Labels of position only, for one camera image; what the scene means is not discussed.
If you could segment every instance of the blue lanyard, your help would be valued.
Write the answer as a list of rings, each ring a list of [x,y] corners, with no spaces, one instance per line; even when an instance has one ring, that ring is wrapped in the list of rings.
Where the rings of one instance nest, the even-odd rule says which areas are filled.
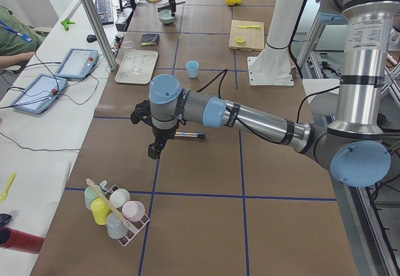
[[[0,20],[0,24],[2,24],[2,25],[4,26],[4,27],[2,27],[2,28],[4,28],[5,30],[7,30],[7,31],[9,31],[9,32],[11,32],[11,33],[13,33],[13,34],[15,34],[15,35],[21,37],[22,40],[24,40],[24,41],[26,41],[26,42],[28,42],[28,43],[33,42],[32,38],[29,37],[27,34],[21,34],[20,32],[17,32],[17,31],[15,31],[15,30],[13,30],[11,27],[9,27],[6,23],[4,23],[4,22],[1,21],[1,20]]]

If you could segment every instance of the warning label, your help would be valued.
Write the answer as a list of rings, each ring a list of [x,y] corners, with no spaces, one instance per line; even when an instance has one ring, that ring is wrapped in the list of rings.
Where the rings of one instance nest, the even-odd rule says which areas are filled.
[[[349,24],[344,52],[365,49],[386,50],[390,27],[390,19],[370,20]]]

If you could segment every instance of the black keyboard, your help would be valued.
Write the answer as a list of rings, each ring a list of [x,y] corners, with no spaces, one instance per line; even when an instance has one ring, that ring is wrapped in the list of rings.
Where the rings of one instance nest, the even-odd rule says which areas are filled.
[[[95,0],[94,6],[102,25],[113,24],[114,14],[111,0]]]

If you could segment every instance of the table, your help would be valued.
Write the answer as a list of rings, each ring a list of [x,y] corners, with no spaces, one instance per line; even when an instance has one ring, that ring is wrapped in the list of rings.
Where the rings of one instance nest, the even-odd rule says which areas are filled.
[[[65,31],[60,22],[71,12],[78,0],[68,7],[63,17],[53,27],[43,42],[37,56],[44,62],[60,62],[72,47],[97,49],[99,44],[87,43],[86,36],[93,33],[83,7],[80,5],[72,16],[72,24]],[[110,44],[114,40],[114,25],[105,28]],[[29,64],[39,63],[33,57]],[[14,109],[3,109],[0,117],[0,132],[18,141],[22,146],[33,149],[80,149],[86,131],[93,116],[94,108],[109,75],[108,65],[102,57],[93,77],[74,84],[65,90],[65,94],[76,102],[87,101],[79,106],[66,96],[58,100],[48,111],[40,116],[22,114]],[[49,65],[55,72],[57,66]],[[49,74],[44,66],[26,68],[16,79],[14,86],[26,87],[40,73]],[[19,95],[18,91],[9,91],[0,102],[8,106]],[[59,199],[78,152],[33,152],[22,150],[10,140],[0,137],[0,184],[6,183],[9,175],[17,172],[16,179],[9,190],[8,198],[0,204],[0,212],[13,215],[10,227],[45,237],[58,206]],[[37,255],[0,249],[0,270],[4,275],[29,275]]]
[[[228,49],[231,19],[261,21],[266,33],[276,0],[185,0],[174,24],[163,26],[156,5],[141,1],[126,39],[160,33],[155,75],[171,73],[198,89],[229,70],[222,96],[277,116],[296,118],[304,97],[293,87],[251,87],[246,59]],[[200,63],[188,79],[187,60]],[[188,123],[180,131],[206,140],[172,140],[161,159],[147,157],[151,129],[132,125],[148,86],[107,80],[66,184],[35,275],[357,275],[328,173],[289,147],[235,129]],[[207,91],[216,93],[218,84]],[[301,121],[312,121],[308,106]],[[141,201],[150,223],[126,248],[94,223],[84,206],[85,179],[106,179]]]

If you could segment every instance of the white tray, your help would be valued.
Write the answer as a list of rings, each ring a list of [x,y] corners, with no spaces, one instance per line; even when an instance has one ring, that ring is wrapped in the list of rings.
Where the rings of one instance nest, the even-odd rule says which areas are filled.
[[[124,57],[119,66],[117,75],[115,75],[116,82],[120,84],[148,84],[150,82],[154,66],[156,65],[158,52],[138,50],[137,53],[138,56],[135,58],[134,62]],[[139,74],[126,73],[134,66],[139,66],[141,68]]]

